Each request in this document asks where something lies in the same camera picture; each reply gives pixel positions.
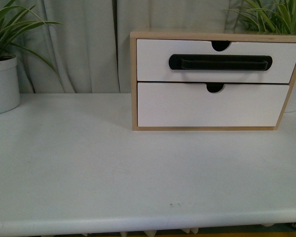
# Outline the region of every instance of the white tabletop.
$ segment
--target white tabletop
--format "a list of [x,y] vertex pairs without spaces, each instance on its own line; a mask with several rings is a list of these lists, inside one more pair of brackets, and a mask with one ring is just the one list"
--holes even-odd
[[0,114],[0,236],[296,222],[278,131],[132,131],[130,94],[23,94]]

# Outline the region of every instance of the plant leaf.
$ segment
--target plant leaf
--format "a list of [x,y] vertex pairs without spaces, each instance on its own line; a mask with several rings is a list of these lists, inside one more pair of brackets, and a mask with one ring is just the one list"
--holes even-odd
[[253,9],[259,9],[257,11],[258,15],[260,15],[261,19],[263,19],[263,21],[266,22],[266,24],[270,27],[271,29],[271,32],[274,32],[276,30],[274,24],[270,21],[269,17],[267,16],[267,14],[265,13],[268,9],[266,8],[261,8],[259,7],[258,4],[254,3],[253,1],[251,0],[245,0],[249,5],[252,6]]
[[34,6],[31,6],[30,8],[23,8],[21,9],[14,17],[12,17],[12,19],[7,23],[7,26],[12,25],[13,23],[16,23],[18,21],[20,21],[26,14],[28,14],[30,12],[30,10],[32,10]]
[[48,24],[59,24],[59,22],[55,21],[43,21],[43,22],[34,22],[32,24],[26,25],[17,31],[10,31],[8,34],[8,37],[2,41],[4,44],[0,45],[0,54],[2,53],[2,49],[5,49],[9,44],[12,44],[12,41],[15,40],[19,35],[23,34],[26,31],[35,29],[37,27],[40,27],[42,25],[48,25]]
[[258,20],[258,26],[259,26],[259,31],[261,32],[268,32],[268,30],[265,28],[265,24],[263,22],[263,19],[261,15],[259,14],[259,11],[256,11],[257,13],[257,20]]
[[229,11],[236,12],[236,13],[238,13],[240,16],[242,16],[243,19],[241,19],[240,21],[242,21],[242,22],[247,22],[247,23],[249,23],[249,25],[252,25],[252,26],[256,27],[256,29],[259,28],[258,23],[257,23],[253,18],[251,18],[250,16],[248,16],[248,15],[242,13],[241,10],[229,10]]
[[8,6],[8,7],[4,7],[4,8],[2,8],[2,9],[0,10],[0,20],[1,20],[2,18],[4,18],[4,17],[7,15],[7,13],[8,13],[9,11],[11,11],[12,9],[15,9],[15,8],[20,8],[20,6]]
[[57,75],[57,78],[59,80],[59,83],[60,85],[63,87],[63,84],[61,82],[61,79],[60,79],[60,75],[58,73],[58,71],[56,70],[56,68],[50,63],[48,62],[45,58],[43,58],[41,55],[39,55],[38,53],[34,52],[33,50],[29,49],[29,48],[26,48],[22,45],[19,45],[19,44],[16,44],[16,43],[11,43],[12,46],[15,46],[17,48],[20,48],[20,49],[23,49],[25,51],[28,51],[29,53],[33,54],[34,56],[38,57],[40,60],[42,60],[44,63],[46,63],[53,71],[54,73]]
[[282,5],[276,5],[276,9],[277,12],[274,12],[274,18],[276,18],[277,21],[277,27],[279,27],[280,29],[282,29],[281,33],[285,33],[285,34],[291,34],[292,30],[291,30],[291,14],[289,13],[289,11],[287,10],[287,8]]
[[36,22],[35,20],[31,21],[22,21],[19,23],[15,23],[13,25],[10,25],[8,27],[5,27],[0,31],[0,48],[4,48],[4,44],[9,41],[9,38],[13,37],[15,35],[14,32],[18,32],[20,29]]
[[4,7],[11,6],[14,2],[15,0],[10,0]]
[[261,8],[262,8],[261,1],[260,1],[260,0],[256,0],[256,1],[257,1],[257,3],[258,3],[259,7],[261,7]]

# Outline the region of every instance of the white drawer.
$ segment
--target white drawer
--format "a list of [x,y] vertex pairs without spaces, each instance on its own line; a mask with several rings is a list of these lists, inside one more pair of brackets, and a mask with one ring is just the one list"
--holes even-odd
[[[173,54],[263,55],[272,57],[267,71],[172,70]],[[296,64],[296,43],[231,42],[215,51],[211,41],[137,39],[137,81],[289,83]]]
[[288,85],[138,83],[138,126],[275,126]]

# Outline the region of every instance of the black handle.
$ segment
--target black handle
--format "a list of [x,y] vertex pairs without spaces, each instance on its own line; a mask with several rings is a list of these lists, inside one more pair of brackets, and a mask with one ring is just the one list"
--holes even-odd
[[173,54],[169,66],[173,70],[266,71],[271,56]]

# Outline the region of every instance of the curtain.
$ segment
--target curtain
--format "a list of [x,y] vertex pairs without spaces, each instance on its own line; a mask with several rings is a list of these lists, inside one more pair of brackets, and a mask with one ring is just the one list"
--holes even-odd
[[130,92],[129,34],[149,27],[234,29],[242,0],[17,0],[61,25],[29,31],[19,41],[49,60],[16,51],[23,93]]
[[20,54],[21,92],[119,92],[111,0],[19,0],[43,20],[63,23],[31,30],[23,44],[44,56],[60,78],[29,53]]

